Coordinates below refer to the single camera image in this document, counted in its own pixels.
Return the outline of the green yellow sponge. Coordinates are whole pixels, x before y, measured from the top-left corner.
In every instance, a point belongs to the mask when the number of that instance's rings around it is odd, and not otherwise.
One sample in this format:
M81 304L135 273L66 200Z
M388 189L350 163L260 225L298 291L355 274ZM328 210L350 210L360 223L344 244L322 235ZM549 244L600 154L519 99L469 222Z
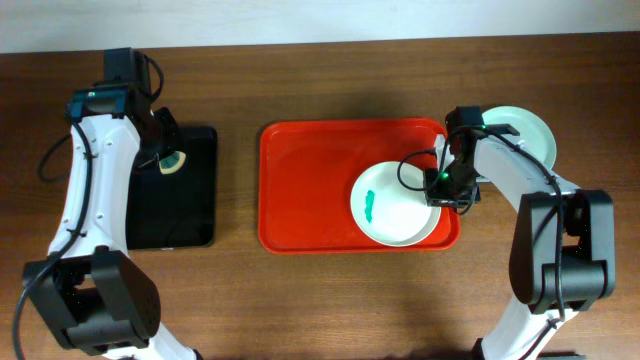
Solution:
M175 151L159 161L160 173L162 175L176 173L184 165L185 161L186 154L181 151Z

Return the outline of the mint green plate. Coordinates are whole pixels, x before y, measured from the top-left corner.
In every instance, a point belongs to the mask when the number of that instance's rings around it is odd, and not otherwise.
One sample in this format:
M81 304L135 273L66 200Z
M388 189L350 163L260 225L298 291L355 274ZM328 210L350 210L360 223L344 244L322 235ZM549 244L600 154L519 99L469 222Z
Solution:
M557 145L548 125L536 114L515 106L498 106L482 114L486 125L509 124L524 140L529 152L545 166L552 168L557 157Z

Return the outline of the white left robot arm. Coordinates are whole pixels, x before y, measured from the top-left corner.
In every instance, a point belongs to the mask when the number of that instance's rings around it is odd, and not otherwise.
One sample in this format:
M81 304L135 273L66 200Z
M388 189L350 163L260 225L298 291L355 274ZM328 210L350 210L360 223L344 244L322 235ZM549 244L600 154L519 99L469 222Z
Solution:
M129 258L129 181L141 140L160 135L149 91L79 90L66 115L73 159L61 222L46 259L26 264L19 302L31 302L64 349L108 359L197 359L162 324L154 282Z

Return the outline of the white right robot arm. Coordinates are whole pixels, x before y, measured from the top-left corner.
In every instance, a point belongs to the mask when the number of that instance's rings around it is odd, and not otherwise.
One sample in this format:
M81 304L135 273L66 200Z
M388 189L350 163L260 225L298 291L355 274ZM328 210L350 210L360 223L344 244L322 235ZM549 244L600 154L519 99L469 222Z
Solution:
M430 205L461 213L478 199L477 177L517 212L509 259L513 296L474 359L538 359L568 321L609 297L616 283L614 206L603 190L567 182L532 155L509 125L459 125L425 174Z

